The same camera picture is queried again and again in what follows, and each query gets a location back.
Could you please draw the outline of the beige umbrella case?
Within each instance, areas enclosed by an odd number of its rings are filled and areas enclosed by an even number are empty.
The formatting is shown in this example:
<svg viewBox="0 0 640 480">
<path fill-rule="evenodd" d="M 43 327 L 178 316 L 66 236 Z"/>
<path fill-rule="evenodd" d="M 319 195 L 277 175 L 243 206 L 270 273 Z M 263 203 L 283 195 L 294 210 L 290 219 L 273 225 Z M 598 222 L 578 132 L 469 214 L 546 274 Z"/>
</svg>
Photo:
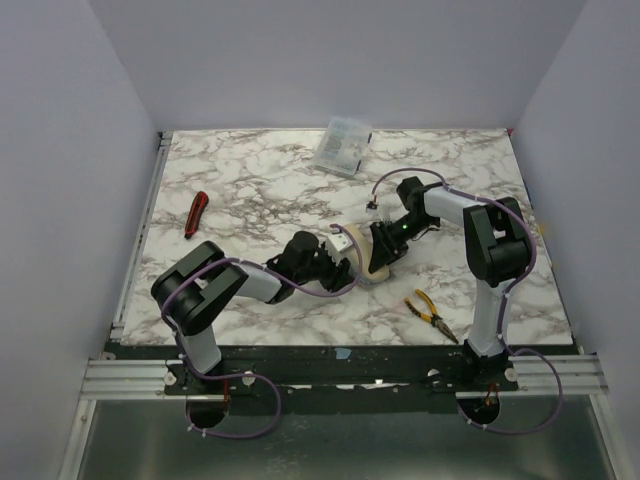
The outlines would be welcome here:
<svg viewBox="0 0 640 480">
<path fill-rule="evenodd" d="M 350 261 L 353 274 L 356 274 L 357 268 L 362 266 L 359 284 L 363 287 L 373 287 L 387 281 L 390 278 L 390 269 L 387 265 L 383 265 L 374 273 L 369 271 L 373 253 L 372 242 L 362 234 L 355 224 L 346 224 L 344 228 L 354 242 L 349 241 L 342 256 Z"/>
</svg>

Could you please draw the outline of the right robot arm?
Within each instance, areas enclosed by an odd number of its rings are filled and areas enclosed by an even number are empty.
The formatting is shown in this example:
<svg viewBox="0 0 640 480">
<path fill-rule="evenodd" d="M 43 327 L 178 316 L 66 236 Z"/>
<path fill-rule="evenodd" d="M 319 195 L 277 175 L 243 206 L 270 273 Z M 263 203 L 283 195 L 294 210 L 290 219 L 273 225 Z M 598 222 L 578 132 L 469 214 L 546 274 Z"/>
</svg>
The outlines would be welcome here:
<svg viewBox="0 0 640 480">
<path fill-rule="evenodd" d="M 396 188 L 406 214 L 370 225 L 369 272 L 389 266 L 408 251 L 408 241 L 445 220 L 463 229 L 467 265 L 476 278 L 476 306 L 466 344 L 477 358 L 506 350 L 511 291 L 533 269 L 536 243 L 518 201 L 476 197 L 441 181 L 425 185 L 416 177 Z"/>
</svg>

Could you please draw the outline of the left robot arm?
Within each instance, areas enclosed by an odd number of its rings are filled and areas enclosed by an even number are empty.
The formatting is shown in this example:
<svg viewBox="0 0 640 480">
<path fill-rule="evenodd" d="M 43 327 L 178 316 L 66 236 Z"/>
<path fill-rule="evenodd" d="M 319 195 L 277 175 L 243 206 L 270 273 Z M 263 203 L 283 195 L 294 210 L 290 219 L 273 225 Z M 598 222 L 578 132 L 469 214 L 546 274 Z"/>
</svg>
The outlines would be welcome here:
<svg viewBox="0 0 640 480">
<path fill-rule="evenodd" d="M 363 255 L 344 227 L 325 242 L 295 233 L 282 253 L 264 264 L 228 257 L 205 241 L 156 279 L 151 295 L 174 335 L 181 358 L 199 377 L 211 373 L 222 354 L 212 324 L 231 300 L 250 298 L 276 305 L 298 290 L 338 297 L 360 281 Z"/>
</svg>

